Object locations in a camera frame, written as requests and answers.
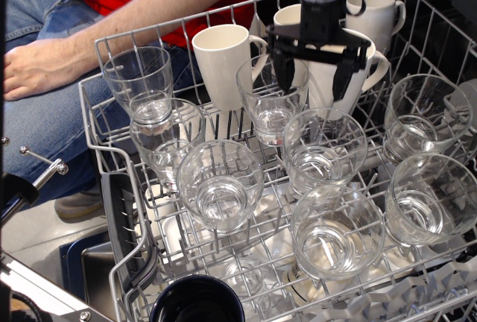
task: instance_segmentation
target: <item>floor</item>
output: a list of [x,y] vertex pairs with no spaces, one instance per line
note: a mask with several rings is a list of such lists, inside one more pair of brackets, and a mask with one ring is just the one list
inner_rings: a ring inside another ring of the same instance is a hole
[[1,248],[60,287],[63,285],[60,247],[107,230],[104,210],[64,221],[49,201],[16,214],[1,229]]

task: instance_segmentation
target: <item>cup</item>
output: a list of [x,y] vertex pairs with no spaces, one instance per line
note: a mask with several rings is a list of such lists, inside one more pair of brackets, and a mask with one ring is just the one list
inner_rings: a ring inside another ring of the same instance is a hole
[[103,76],[117,102],[133,117],[136,104],[172,97],[171,58],[163,48],[144,46],[123,51],[103,66]]
[[262,195],[263,171],[255,154],[227,139],[192,149],[177,171],[180,199],[208,230],[237,230],[253,213]]
[[382,253],[382,213],[369,198],[346,186],[321,186],[299,199],[291,237],[300,269],[311,279],[347,280]]
[[[168,115],[163,111],[157,115],[158,105],[170,107]],[[175,192],[179,164],[205,140],[205,119],[199,107],[180,98],[152,101],[149,108],[143,107],[131,119],[130,137],[162,186]]]
[[[254,80],[250,67],[255,67],[264,58],[266,64]],[[273,62],[267,54],[246,61],[237,71],[241,101],[253,122],[257,138],[265,145],[281,146],[286,124],[305,108],[308,69],[301,60],[295,60],[294,67],[293,81],[287,93],[278,86]]]
[[[192,39],[203,82],[210,100],[219,110],[238,110],[241,108],[239,88],[236,83],[237,70],[242,63],[251,58],[250,43],[254,42],[264,54],[267,43],[260,37],[250,35],[240,25],[224,24],[204,29]],[[250,76],[255,80],[265,64],[265,57],[252,69]]]
[[[293,25],[299,24],[301,17],[301,4],[290,5],[278,10],[274,15],[275,25]],[[359,33],[345,29],[345,31],[371,41],[371,46],[366,51],[366,67],[355,72],[351,77],[350,84],[343,99],[334,102],[333,99],[333,78],[336,72],[336,65],[328,63],[319,63],[315,61],[307,61],[309,68],[310,84],[309,84],[309,106],[310,108],[332,107],[344,113],[351,113],[356,106],[359,96],[362,92],[368,91],[371,87],[376,85],[386,75],[389,69],[388,59],[379,51],[372,40]],[[321,51],[331,51],[341,53],[343,46],[338,45],[324,45]],[[369,75],[371,64],[377,61],[377,67],[374,72]]]
[[367,137],[351,116],[332,108],[297,114],[285,128],[283,161],[293,192],[346,185],[367,156]]
[[443,153],[469,129],[473,111],[455,84],[436,75],[403,78],[391,90],[383,148],[397,165],[422,152]]
[[239,258],[229,262],[222,273],[222,280],[228,284],[241,300],[247,321],[257,321],[259,316],[271,307],[266,289],[265,269],[251,258]]
[[366,9],[361,15],[363,0],[346,0],[347,13],[345,26],[369,37],[376,50],[387,54],[391,46],[391,38],[404,25],[405,4],[400,0],[364,0]]
[[477,223],[477,179],[457,160],[416,154],[394,171],[385,199],[388,235],[403,245],[447,242]]
[[191,275],[174,281],[159,295],[150,322],[245,322],[237,294],[223,281]]

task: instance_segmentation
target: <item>black cable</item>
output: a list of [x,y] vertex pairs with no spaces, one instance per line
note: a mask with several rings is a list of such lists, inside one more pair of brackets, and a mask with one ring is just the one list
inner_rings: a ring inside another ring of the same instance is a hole
[[51,315],[43,310],[41,310],[38,305],[28,296],[17,292],[17,291],[12,291],[12,298],[15,300],[22,301],[25,305],[27,305],[30,310],[35,314],[35,317],[37,318],[38,322],[52,322],[53,319],[51,318]]

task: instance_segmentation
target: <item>glass rim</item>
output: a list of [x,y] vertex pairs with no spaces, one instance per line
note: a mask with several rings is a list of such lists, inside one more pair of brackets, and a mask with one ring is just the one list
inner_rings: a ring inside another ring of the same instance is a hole
[[[239,257],[238,260],[239,260],[239,263],[237,263],[236,260],[233,260],[228,262],[225,265],[222,271],[221,278],[223,281],[225,281],[225,283],[229,284],[227,281],[234,279],[236,277],[244,278],[247,276],[246,277],[247,280],[250,279],[250,275],[257,277],[256,279],[257,287],[255,289],[252,289],[250,287],[249,282],[247,283],[250,288],[250,295],[254,296],[255,294],[259,292],[263,282],[265,281],[265,274],[264,274],[264,271],[262,270],[263,267],[260,266],[260,262],[257,259],[253,259],[248,256]],[[247,291],[245,291],[245,293],[236,291],[236,293],[239,297],[249,297]]]
[[[192,139],[189,143],[187,143],[187,145],[181,147],[180,149],[184,149],[186,147],[189,147],[190,145],[196,143],[196,141],[198,141],[201,138],[200,136],[205,131],[205,115],[203,114],[202,109],[198,105],[196,105],[195,103],[193,103],[191,101],[185,100],[183,98],[176,98],[176,97],[161,98],[158,101],[171,101],[171,102],[177,101],[177,102],[181,102],[181,103],[183,103],[187,106],[192,107],[194,109],[194,111],[197,112],[200,116],[198,134],[194,137],[194,139]],[[130,124],[129,124],[129,135],[130,135],[131,140],[134,143],[137,143],[138,141],[136,140],[136,137],[131,132],[133,125],[137,124],[139,126],[141,126],[141,125],[147,126],[147,124],[143,124],[143,123],[138,122],[137,120],[134,119],[134,117],[136,117],[136,114],[137,113],[133,114],[133,117],[130,119]]]
[[[468,169],[468,167],[466,167],[464,164],[462,164],[461,162],[459,162],[458,160],[456,160],[455,158],[453,157],[450,157],[450,156],[447,156],[445,154],[440,154],[440,153],[432,153],[432,152],[425,152],[425,153],[419,153],[419,154],[414,154],[410,157],[407,157],[405,158],[397,167],[396,169],[394,170],[394,173],[393,173],[393,176],[391,177],[391,181],[389,182],[389,186],[391,188],[391,195],[392,195],[392,198],[393,198],[393,202],[397,202],[396,200],[396,194],[394,192],[394,186],[395,186],[395,177],[396,177],[396,174],[397,172],[399,171],[399,167],[402,167],[404,166],[404,163],[409,163],[409,162],[412,162],[412,160],[416,160],[420,157],[438,157],[438,158],[441,158],[441,159],[444,159],[444,160],[447,160],[448,162],[451,162],[452,164],[456,164],[457,166],[461,167],[464,169],[464,171],[466,172],[467,176],[471,177],[471,179],[473,180],[474,184],[477,186],[477,178],[476,176],[474,176],[474,174]],[[460,229],[460,231],[456,231],[455,233],[433,233],[433,232],[430,232],[426,229],[423,229],[422,227],[419,227],[417,225],[414,224],[414,222],[408,217],[406,216],[406,214],[404,214],[404,212],[402,212],[402,210],[400,209],[399,207],[399,204],[397,204],[397,208],[396,208],[396,211],[398,212],[399,216],[401,216],[402,218],[404,218],[405,221],[407,221],[408,223],[411,223],[413,224],[414,226],[414,229],[417,230],[417,231],[420,231],[420,232],[423,232],[425,233],[427,236],[434,236],[436,238],[439,238],[439,237],[442,237],[442,236],[451,236],[451,238],[453,238],[454,236],[456,235],[460,235],[463,233],[463,230]],[[474,221],[473,223],[470,225],[470,228],[472,228],[473,225],[477,224],[477,216],[474,218]]]
[[[293,91],[293,92],[290,92],[288,93],[287,95],[284,95],[284,96],[280,96],[280,97],[276,97],[276,96],[271,96],[271,97],[263,97],[263,96],[258,96],[256,93],[254,92],[247,92],[245,91],[244,89],[242,89],[242,85],[239,83],[239,80],[237,80],[238,76],[239,76],[239,72],[240,70],[242,69],[242,67],[245,67],[248,63],[252,62],[253,60],[255,59],[258,59],[259,57],[264,57],[264,56],[269,56],[269,54],[262,54],[262,55],[258,55],[258,56],[255,56],[255,57],[252,57],[250,59],[247,59],[247,61],[245,61],[244,63],[242,63],[240,65],[240,67],[238,68],[237,70],[237,74],[236,74],[236,83],[237,83],[237,87],[238,87],[238,90],[239,92],[242,94],[242,95],[246,95],[247,97],[253,97],[253,98],[260,98],[262,100],[267,100],[267,101],[278,101],[278,100],[283,100],[285,98],[290,98],[290,97],[293,97],[295,95],[298,95],[300,94],[302,91],[304,91],[305,89],[308,90],[308,86],[309,86],[309,69],[308,67],[306,66],[305,62],[303,60],[300,60],[300,59],[296,59],[298,61],[300,61],[302,64],[303,64],[303,67],[304,69],[306,70],[306,79],[305,79],[305,82],[303,83],[303,85],[301,86],[294,86],[297,88],[296,91]],[[265,63],[265,65],[263,67],[266,67],[267,65],[271,65],[272,62],[271,61],[268,61],[267,63]]]
[[314,177],[310,177],[310,176],[307,176],[307,177],[311,181],[324,182],[324,183],[327,183],[327,182],[332,183],[332,182],[335,182],[337,180],[343,180],[344,178],[348,179],[348,178],[354,177],[359,172],[359,169],[361,169],[361,167],[364,165],[364,163],[366,162],[366,159],[367,159],[367,153],[369,151],[368,143],[367,143],[367,135],[366,135],[366,132],[364,131],[364,128],[359,124],[359,122],[356,119],[354,119],[351,115],[349,115],[349,114],[347,114],[343,111],[337,110],[335,108],[331,108],[331,107],[309,108],[309,109],[304,110],[304,111],[298,113],[297,115],[295,115],[285,126],[285,130],[284,130],[284,134],[283,134],[283,158],[285,159],[285,161],[288,160],[290,162],[290,167],[293,169],[294,172],[298,173],[302,177],[305,176],[305,174],[300,169],[298,169],[294,164],[291,164],[292,159],[291,159],[291,155],[290,155],[290,153],[288,152],[288,149],[287,149],[287,139],[286,139],[286,137],[287,137],[287,130],[293,124],[293,122],[297,121],[298,119],[300,119],[303,116],[306,116],[307,114],[310,114],[312,111],[315,111],[315,112],[317,112],[317,111],[337,112],[337,113],[340,113],[343,116],[346,116],[360,130],[364,140],[366,141],[366,145],[364,145],[363,159],[361,160],[361,162],[358,165],[356,165],[356,167],[349,174],[341,176],[340,178],[337,178],[337,179],[332,179],[332,180],[330,180],[330,179],[318,179],[318,178],[314,178]]
[[[162,52],[162,54],[164,54],[166,56],[164,64],[159,69],[157,69],[156,71],[154,71],[154,72],[152,72],[148,75],[140,76],[138,78],[131,78],[129,80],[112,78],[110,76],[109,72],[114,72],[115,71],[114,63],[113,63],[114,60],[118,59],[121,56],[129,54],[132,51],[144,51],[144,50],[151,50],[151,49],[153,49],[155,51],[160,51],[160,52]],[[106,63],[103,65],[101,73],[103,74],[104,79],[108,80],[108,81],[112,81],[112,82],[134,82],[134,81],[142,80],[144,78],[149,78],[150,76],[155,75],[157,72],[161,72],[161,71],[166,70],[168,67],[171,67],[171,55],[169,54],[169,51],[165,50],[164,48],[160,48],[158,46],[138,46],[136,48],[129,48],[128,50],[121,51],[118,54],[114,55],[113,57],[110,57],[106,61]]]
[[[392,98],[396,95],[396,90],[395,88],[399,87],[399,86],[402,86],[406,81],[408,81],[410,78],[418,78],[418,77],[428,77],[428,78],[437,78],[439,80],[441,80],[443,83],[446,83],[447,85],[451,86],[452,88],[454,88],[457,92],[460,93],[461,97],[467,102],[467,106],[469,107],[469,120],[467,121],[467,123],[464,125],[464,128],[454,134],[452,137],[449,137],[447,139],[439,139],[439,140],[436,140],[436,139],[429,139],[429,138],[425,138],[425,137],[422,137],[418,134],[416,134],[415,132],[413,132],[412,130],[409,130],[398,118],[397,114],[396,114],[396,110],[394,109],[394,105],[393,105],[393,102],[392,102]],[[470,129],[470,126],[472,125],[472,120],[473,120],[473,108],[470,104],[470,101],[469,99],[466,97],[466,95],[464,94],[464,91],[462,91],[462,89],[459,88],[459,86],[457,86],[455,83],[451,82],[450,80],[447,80],[446,78],[443,78],[439,75],[433,75],[433,74],[413,74],[413,75],[409,75],[409,76],[406,76],[404,78],[402,78],[401,80],[399,80],[394,86],[393,88],[391,89],[391,93],[389,95],[389,99],[388,99],[388,109],[390,110],[391,114],[393,115],[393,117],[395,118],[395,121],[399,124],[399,126],[409,135],[413,136],[413,137],[416,137],[422,141],[425,141],[425,142],[455,142],[457,141],[459,138],[461,138],[469,129]]]
[[166,286],[166,288],[162,291],[163,293],[158,296],[158,298],[154,301],[151,307],[150,321],[157,322],[159,320],[159,315],[162,311],[162,308],[164,307],[164,302],[171,298],[171,291],[177,288],[184,288],[185,285],[191,282],[207,282],[209,284],[213,283],[215,287],[213,292],[226,293],[228,295],[228,302],[230,303],[230,305],[234,305],[235,307],[237,307],[237,312],[239,312],[240,314],[238,322],[245,322],[244,308],[237,293],[233,290],[233,288],[231,288],[221,279],[207,274],[192,274],[184,276]]
[[[378,258],[380,255],[382,255],[382,249],[385,245],[385,239],[386,239],[386,229],[385,229],[385,222],[384,222],[384,215],[381,211],[381,209],[374,203],[374,201],[367,197],[366,195],[364,195],[363,193],[359,192],[358,190],[355,190],[353,188],[350,188],[349,186],[342,186],[342,185],[325,185],[325,186],[321,186],[321,187],[318,187],[318,188],[315,188],[307,193],[305,193],[297,202],[297,205],[295,206],[295,209],[294,211],[292,212],[291,214],[291,229],[290,229],[290,233],[291,233],[291,240],[292,240],[292,243],[295,247],[298,247],[298,243],[297,243],[297,237],[295,236],[295,229],[294,229],[294,225],[296,224],[296,212],[298,211],[298,208],[299,208],[299,204],[300,202],[302,202],[303,204],[303,199],[308,197],[308,196],[311,196],[313,195],[316,191],[319,191],[321,189],[340,189],[342,191],[345,191],[349,194],[357,194],[358,197],[359,197],[359,200],[358,199],[354,199],[353,201],[365,201],[366,202],[366,205],[367,205],[367,211],[370,211],[370,209],[376,214],[376,217],[380,220],[381,222],[381,238],[379,240],[379,246],[378,248],[376,249],[376,253],[374,254],[373,258],[370,259],[366,264],[363,264],[363,266],[357,268],[357,269],[353,269],[351,271],[342,271],[342,272],[337,272],[337,271],[330,271],[330,270],[327,270],[325,268],[321,268],[319,266],[317,266],[316,264],[312,263],[310,259],[308,259],[308,257],[306,256],[306,254],[304,254],[302,252],[302,250],[300,248],[297,248],[296,249],[296,253],[298,255],[300,255],[300,257],[302,257],[304,260],[306,260],[307,264],[310,264],[313,266],[313,268],[318,271],[319,274],[323,274],[323,275],[326,275],[327,277],[326,278],[332,278],[334,280],[346,280],[348,278],[350,278],[350,275],[354,275],[354,274],[358,274],[360,272],[362,272],[363,270],[365,270],[366,268],[368,268],[371,264],[373,264]],[[300,265],[300,268],[303,270],[303,272],[307,275],[308,272],[306,271],[306,269],[303,269],[303,266],[299,263]]]
[[[233,218],[230,218],[230,219],[207,218],[206,216],[203,216],[203,215],[197,213],[195,211],[196,209],[193,206],[190,205],[189,200],[185,199],[185,197],[181,193],[181,191],[183,190],[183,189],[181,189],[183,184],[182,184],[182,179],[180,179],[180,178],[183,174],[183,167],[189,166],[189,162],[187,160],[188,157],[191,157],[192,154],[194,154],[195,152],[201,151],[204,148],[209,147],[210,145],[216,146],[216,145],[220,145],[221,143],[236,146],[236,147],[238,147],[238,148],[240,148],[241,150],[244,150],[244,151],[249,150],[249,152],[251,153],[250,157],[253,158],[253,161],[256,164],[256,167],[261,171],[261,174],[259,174],[259,180],[260,181],[257,182],[257,184],[259,185],[259,191],[257,192],[257,201],[255,203],[249,205],[249,207],[246,208],[246,210],[244,211],[243,215],[241,215],[240,217],[236,216],[236,217],[233,217]],[[179,164],[179,167],[177,168],[176,186],[177,186],[177,191],[179,193],[180,201],[182,202],[182,204],[184,205],[186,210],[188,212],[190,212],[191,214],[193,214],[193,216],[197,216],[200,220],[202,220],[202,219],[206,219],[207,221],[227,221],[227,220],[234,220],[234,219],[245,220],[245,219],[247,219],[248,215],[255,210],[255,208],[258,204],[258,200],[261,198],[261,196],[263,194],[263,191],[265,189],[265,178],[264,178],[263,169],[262,169],[262,165],[260,164],[260,161],[258,160],[256,155],[254,154],[254,152],[252,152],[246,145],[243,145],[241,143],[238,143],[238,142],[230,140],[230,139],[213,139],[213,140],[202,142],[199,145],[193,147],[193,149],[191,149],[188,152],[187,156],[184,157],[183,161]]]

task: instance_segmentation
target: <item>shoe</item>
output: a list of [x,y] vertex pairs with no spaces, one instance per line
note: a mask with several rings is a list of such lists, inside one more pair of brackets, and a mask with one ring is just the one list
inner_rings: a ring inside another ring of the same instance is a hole
[[54,210],[62,219],[76,219],[88,215],[103,206],[98,189],[91,189],[54,201]]

